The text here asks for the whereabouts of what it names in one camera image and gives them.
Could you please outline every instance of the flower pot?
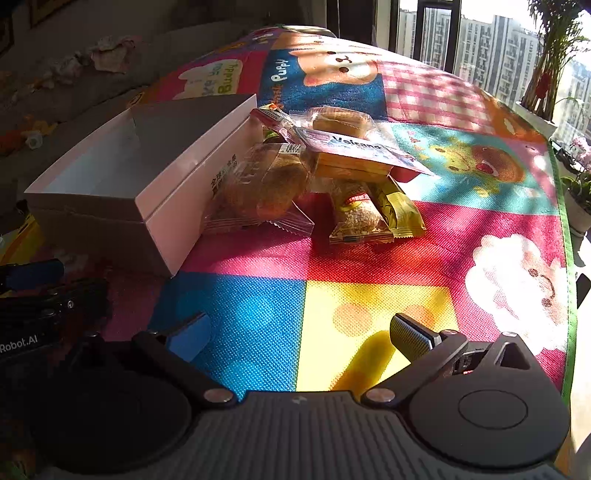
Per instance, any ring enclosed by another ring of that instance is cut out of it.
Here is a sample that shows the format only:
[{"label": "flower pot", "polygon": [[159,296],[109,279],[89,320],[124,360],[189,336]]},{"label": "flower pot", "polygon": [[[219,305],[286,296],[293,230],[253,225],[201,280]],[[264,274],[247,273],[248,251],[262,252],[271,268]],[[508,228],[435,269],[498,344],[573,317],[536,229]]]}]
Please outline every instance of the flower pot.
[{"label": "flower pot", "polygon": [[546,140],[548,140],[558,128],[558,125],[540,118],[535,113],[530,112],[527,108],[521,106],[520,102],[515,102],[513,105],[513,111],[523,120],[526,120],[538,132],[544,135]]},{"label": "flower pot", "polygon": [[564,192],[564,205],[571,230],[584,235],[591,228],[591,215],[579,206],[568,190]]}]

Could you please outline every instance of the colorful play mat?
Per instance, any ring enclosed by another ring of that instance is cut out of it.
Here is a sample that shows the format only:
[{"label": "colorful play mat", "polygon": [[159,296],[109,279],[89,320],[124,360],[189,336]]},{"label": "colorful play mat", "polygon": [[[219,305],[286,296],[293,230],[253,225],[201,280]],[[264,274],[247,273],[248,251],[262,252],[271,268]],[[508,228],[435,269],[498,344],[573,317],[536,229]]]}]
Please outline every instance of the colorful play mat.
[{"label": "colorful play mat", "polygon": [[43,245],[33,218],[4,237],[0,263],[55,255],[70,275],[105,275],[106,339],[204,311],[213,337],[194,364],[246,390],[358,394],[408,361],[389,343],[396,312],[471,340],[519,333],[565,397],[573,374],[573,261],[556,159],[545,139],[479,88],[389,51],[283,28],[256,31],[169,74],[133,103],[256,93],[286,111],[317,105],[389,121],[436,176],[403,184],[427,234],[329,245],[330,200],[301,205],[311,238],[265,224],[202,237],[171,280]]}]

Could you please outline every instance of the open box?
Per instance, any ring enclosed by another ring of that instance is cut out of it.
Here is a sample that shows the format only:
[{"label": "open box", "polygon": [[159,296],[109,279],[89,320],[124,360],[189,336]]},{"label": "open box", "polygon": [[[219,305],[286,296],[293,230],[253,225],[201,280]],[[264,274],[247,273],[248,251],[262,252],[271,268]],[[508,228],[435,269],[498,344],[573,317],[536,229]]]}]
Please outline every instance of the open box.
[{"label": "open box", "polygon": [[26,191],[46,239],[171,276],[237,157],[262,141],[255,95],[133,106],[91,133]]}]

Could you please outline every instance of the sky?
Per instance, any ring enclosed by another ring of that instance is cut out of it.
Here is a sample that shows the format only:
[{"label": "sky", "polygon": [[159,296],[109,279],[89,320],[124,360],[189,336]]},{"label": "sky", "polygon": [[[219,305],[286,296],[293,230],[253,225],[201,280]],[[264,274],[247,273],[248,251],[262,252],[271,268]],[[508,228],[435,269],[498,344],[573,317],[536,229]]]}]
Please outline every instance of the sky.
[{"label": "sky", "polygon": [[[417,0],[400,0],[400,8],[416,11]],[[482,0],[463,0],[462,15],[466,18],[486,23],[492,23],[494,15],[500,15],[502,17],[517,20],[522,27],[528,30],[538,30],[534,26],[533,19],[530,17],[530,12],[527,8],[527,0],[494,0],[490,2],[483,2]],[[591,15],[584,12],[582,13],[582,18],[583,35],[587,38],[591,38]],[[579,54],[576,60],[584,63],[587,67],[591,67],[591,52]]]}]

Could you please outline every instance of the metal screw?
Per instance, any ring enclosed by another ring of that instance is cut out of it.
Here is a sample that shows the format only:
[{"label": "metal screw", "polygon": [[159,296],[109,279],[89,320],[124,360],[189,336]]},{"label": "metal screw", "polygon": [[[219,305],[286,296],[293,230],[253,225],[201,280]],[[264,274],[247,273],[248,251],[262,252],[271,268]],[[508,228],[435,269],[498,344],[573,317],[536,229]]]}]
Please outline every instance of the metal screw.
[{"label": "metal screw", "polygon": [[203,398],[211,403],[226,403],[234,398],[234,394],[226,388],[210,388],[203,394]]},{"label": "metal screw", "polygon": [[376,403],[388,403],[394,399],[396,394],[389,388],[372,388],[365,396]]}]

